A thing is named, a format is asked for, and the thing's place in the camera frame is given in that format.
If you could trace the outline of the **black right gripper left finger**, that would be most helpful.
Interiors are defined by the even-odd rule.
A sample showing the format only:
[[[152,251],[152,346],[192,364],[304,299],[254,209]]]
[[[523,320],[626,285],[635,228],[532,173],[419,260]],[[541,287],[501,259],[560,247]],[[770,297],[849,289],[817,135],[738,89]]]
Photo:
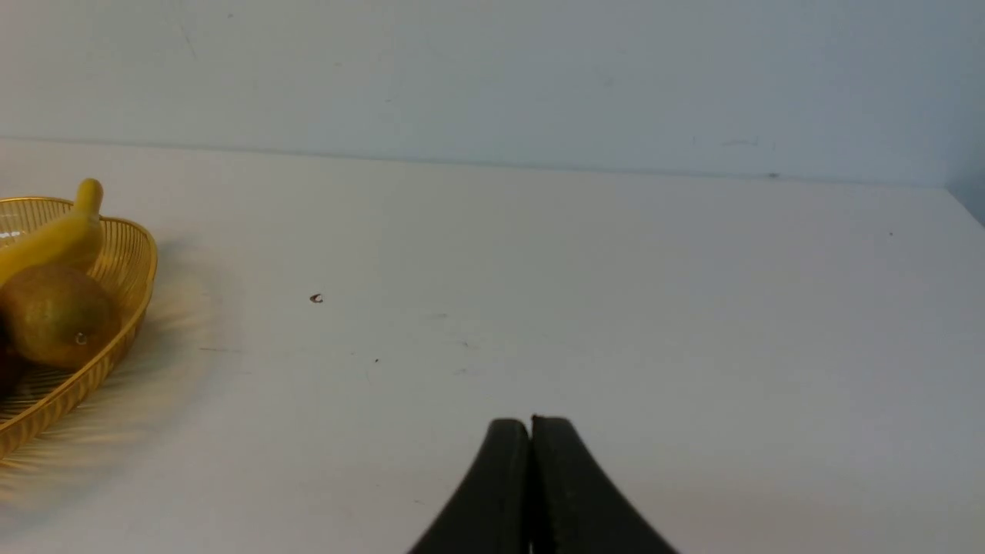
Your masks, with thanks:
[[[477,456],[412,553],[527,553],[530,436],[516,419],[490,422]]]

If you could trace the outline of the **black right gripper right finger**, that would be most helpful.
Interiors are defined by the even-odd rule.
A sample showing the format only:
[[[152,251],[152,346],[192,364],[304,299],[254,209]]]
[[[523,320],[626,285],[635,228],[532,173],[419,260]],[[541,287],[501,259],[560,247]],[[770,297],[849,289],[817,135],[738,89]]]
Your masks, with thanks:
[[[576,427],[535,416],[531,548],[535,553],[675,553],[613,484]]]

